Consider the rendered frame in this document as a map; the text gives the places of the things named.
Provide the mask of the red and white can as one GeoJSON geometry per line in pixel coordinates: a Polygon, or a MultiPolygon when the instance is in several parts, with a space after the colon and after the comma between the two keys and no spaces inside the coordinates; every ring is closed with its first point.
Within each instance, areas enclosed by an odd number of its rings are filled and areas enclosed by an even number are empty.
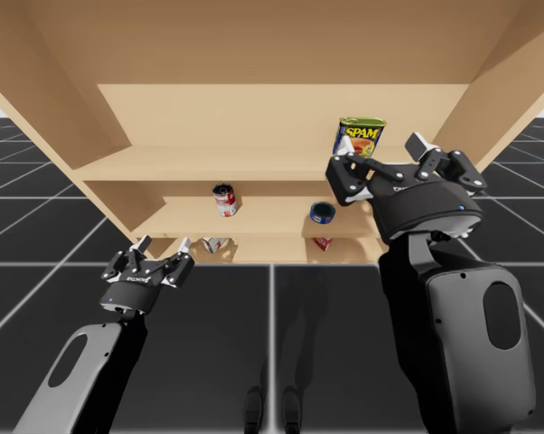
{"type": "Polygon", "coordinates": [[[216,184],[212,188],[219,213],[222,217],[232,217],[237,212],[237,202],[234,189],[231,184],[216,184]]]}

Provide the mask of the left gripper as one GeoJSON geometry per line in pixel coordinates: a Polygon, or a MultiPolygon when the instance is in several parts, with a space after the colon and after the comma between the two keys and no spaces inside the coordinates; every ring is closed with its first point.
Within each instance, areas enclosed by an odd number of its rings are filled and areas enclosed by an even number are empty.
{"type": "Polygon", "coordinates": [[[190,253],[191,240],[185,237],[178,251],[161,261],[145,260],[145,251],[151,242],[151,237],[146,235],[113,256],[101,274],[101,279],[109,284],[99,301],[102,308],[148,315],[162,285],[172,288],[183,285],[195,265],[190,253]]]}

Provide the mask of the pale wooden shelf unit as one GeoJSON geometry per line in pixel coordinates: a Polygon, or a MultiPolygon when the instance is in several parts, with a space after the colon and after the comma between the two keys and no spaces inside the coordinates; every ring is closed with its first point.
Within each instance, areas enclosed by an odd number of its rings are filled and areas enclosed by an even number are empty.
{"type": "Polygon", "coordinates": [[[0,108],[155,257],[373,262],[367,204],[308,215],[339,119],[387,122],[380,161],[419,132],[484,169],[544,108],[544,0],[0,0],[0,108]]]}

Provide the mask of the green and blue rectangular can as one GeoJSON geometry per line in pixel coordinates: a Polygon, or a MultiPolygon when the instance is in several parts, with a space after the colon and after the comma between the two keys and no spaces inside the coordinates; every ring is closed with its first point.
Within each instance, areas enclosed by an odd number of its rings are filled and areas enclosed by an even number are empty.
{"type": "Polygon", "coordinates": [[[333,154],[342,149],[363,157],[371,157],[387,122],[382,118],[339,119],[339,126],[333,145],[333,154]]]}

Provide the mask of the blue flat can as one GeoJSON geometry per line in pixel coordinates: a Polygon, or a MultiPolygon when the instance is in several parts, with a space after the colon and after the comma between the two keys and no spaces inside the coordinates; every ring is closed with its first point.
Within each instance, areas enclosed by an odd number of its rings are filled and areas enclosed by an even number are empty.
{"type": "Polygon", "coordinates": [[[316,202],[311,205],[309,217],[313,222],[319,224],[330,223],[336,213],[332,204],[327,202],[316,202]]]}

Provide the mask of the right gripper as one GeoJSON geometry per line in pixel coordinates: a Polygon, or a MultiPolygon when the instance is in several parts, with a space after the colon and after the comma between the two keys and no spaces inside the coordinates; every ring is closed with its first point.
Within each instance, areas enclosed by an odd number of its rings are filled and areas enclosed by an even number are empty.
{"type": "Polygon", "coordinates": [[[412,133],[404,145],[417,163],[410,185],[412,164],[385,164],[354,153],[352,140],[343,137],[329,160],[325,176],[341,206],[370,200],[380,237],[393,241],[410,232],[442,232],[460,236],[478,226],[483,211],[469,195],[487,183],[463,151],[446,152],[412,133]]]}

